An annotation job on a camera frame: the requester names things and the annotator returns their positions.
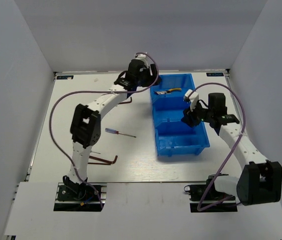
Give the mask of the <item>thin brown hex key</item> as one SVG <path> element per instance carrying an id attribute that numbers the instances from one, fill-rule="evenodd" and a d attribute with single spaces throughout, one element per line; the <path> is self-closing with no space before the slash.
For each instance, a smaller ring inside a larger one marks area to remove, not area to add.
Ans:
<path id="1" fill-rule="evenodd" d="M 128 100 L 123 101 L 123 102 L 121 102 L 121 103 L 119 103 L 119 104 L 120 104 L 120 105 L 125 105 L 125 104 L 130 104 L 130 103 L 132 103 L 132 97 L 130 97 Z"/>

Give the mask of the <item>brown hex key long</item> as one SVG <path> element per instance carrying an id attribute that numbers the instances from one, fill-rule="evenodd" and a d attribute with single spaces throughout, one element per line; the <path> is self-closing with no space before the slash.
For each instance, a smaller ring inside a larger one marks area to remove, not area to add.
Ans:
<path id="1" fill-rule="evenodd" d="M 89 165 L 105 165 L 105 166 L 110 166 L 113 165 L 117 162 L 118 156 L 116 155 L 114 157 L 114 160 L 110 161 L 110 160 L 106 160 L 100 157 L 95 157 L 95 156 L 90 156 L 89 157 L 91 160 L 94 160 L 95 162 L 89 162 Z"/>

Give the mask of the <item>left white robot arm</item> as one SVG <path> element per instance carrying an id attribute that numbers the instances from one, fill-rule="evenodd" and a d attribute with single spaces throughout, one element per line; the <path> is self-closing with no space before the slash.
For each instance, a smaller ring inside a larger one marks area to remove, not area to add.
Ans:
<path id="1" fill-rule="evenodd" d="M 88 105 L 78 104 L 75 108 L 70 133 L 73 141 L 73 154 L 69 173 L 63 183 L 70 187 L 69 193 L 80 200 L 86 195 L 87 167 L 92 147 L 101 136 L 101 120 L 118 104 L 129 98 L 138 87 L 148 87 L 157 82 L 157 68 L 148 64 L 147 56 L 138 53 L 122 72 L 109 93 L 102 94 Z"/>

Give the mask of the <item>blue handled screwdriver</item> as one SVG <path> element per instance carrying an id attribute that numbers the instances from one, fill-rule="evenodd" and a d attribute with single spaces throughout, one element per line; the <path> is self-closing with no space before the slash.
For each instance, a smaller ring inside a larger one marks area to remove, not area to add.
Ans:
<path id="1" fill-rule="evenodd" d="M 105 131 L 109 134 L 114 134 L 114 135 L 123 135 L 123 136 L 127 136 L 127 137 L 132 137 L 132 138 L 136 138 L 136 136 L 134 135 L 130 135 L 130 134 L 126 134 L 126 133 L 122 133 L 118 130 L 112 129 L 112 128 L 106 128 Z"/>

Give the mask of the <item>yellow needle-nose pliers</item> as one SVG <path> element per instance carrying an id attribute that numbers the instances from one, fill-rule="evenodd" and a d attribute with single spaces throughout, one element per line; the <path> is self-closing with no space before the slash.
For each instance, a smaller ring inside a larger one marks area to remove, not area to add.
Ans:
<path id="1" fill-rule="evenodd" d="M 154 94 L 156 95 L 166 95 L 166 94 L 169 94 L 170 92 L 169 91 L 155 91 Z"/>

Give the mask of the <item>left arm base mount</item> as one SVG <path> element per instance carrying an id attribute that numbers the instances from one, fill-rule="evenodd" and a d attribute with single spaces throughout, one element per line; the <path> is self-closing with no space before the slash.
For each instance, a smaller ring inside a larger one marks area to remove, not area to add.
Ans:
<path id="1" fill-rule="evenodd" d="M 59 183 L 54 201 L 54 212 L 101 212 L 106 202 L 107 185 L 105 183 L 92 184 L 98 191 L 96 195 L 93 188 L 84 186 L 79 194 L 74 193 L 64 183 Z"/>

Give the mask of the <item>yellow combination pliers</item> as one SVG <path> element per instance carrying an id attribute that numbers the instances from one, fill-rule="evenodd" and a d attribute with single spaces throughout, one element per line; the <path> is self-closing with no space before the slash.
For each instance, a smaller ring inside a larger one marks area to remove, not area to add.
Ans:
<path id="1" fill-rule="evenodd" d="M 171 94 L 173 92 L 181 92 L 181 91 L 182 91 L 181 88 L 171 88 L 171 89 L 166 91 L 166 94 Z"/>

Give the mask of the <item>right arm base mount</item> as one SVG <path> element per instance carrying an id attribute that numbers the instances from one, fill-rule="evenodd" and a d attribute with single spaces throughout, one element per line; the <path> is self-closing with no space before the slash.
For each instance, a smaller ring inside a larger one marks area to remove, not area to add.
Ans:
<path id="1" fill-rule="evenodd" d="M 195 183 L 184 186 L 184 192 L 189 195 L 191 213 L 231 213 L 238 211 L 238 204 L 236 203 L 236 198 L 234 196 L 226 199 L 224 202 L 218 205 L 208 208 L 207 210 L 198 211 L 197 207 L 207 185 L 207 183 Z M 214 187 L 212 187 L 204 198 L 204 201 L 201 204 L 201 208 L 204 208 L 207 205 L 216 203 L 217 201 L 228 197 L 228 194 L 217 192 L 215 191 Z"/>

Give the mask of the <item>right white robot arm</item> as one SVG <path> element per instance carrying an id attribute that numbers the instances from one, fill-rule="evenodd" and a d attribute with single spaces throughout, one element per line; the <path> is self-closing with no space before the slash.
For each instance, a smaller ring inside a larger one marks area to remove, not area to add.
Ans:
<path id="1" fill-rule="evenodd" d="M 223 93 L 211 93 L 208 103 L 200 101 L 199 95 L 188 90 L 184 100 L 189 107 L 183 111 L 182 122 L 196 127 L 205 122 L 230 148 L 229 156 L 235 156 L 242 172 L 239 177 L 222 173 L 208 177 L 205 190 L 201 196 L 214 200 L 223 194 L 235 197 L 244 206 L 279 202 L 282 193 L 282 165 L 270 161 L 242 132 L 240 121 L 233 114 L 228 114 L 226 97 Z"/>

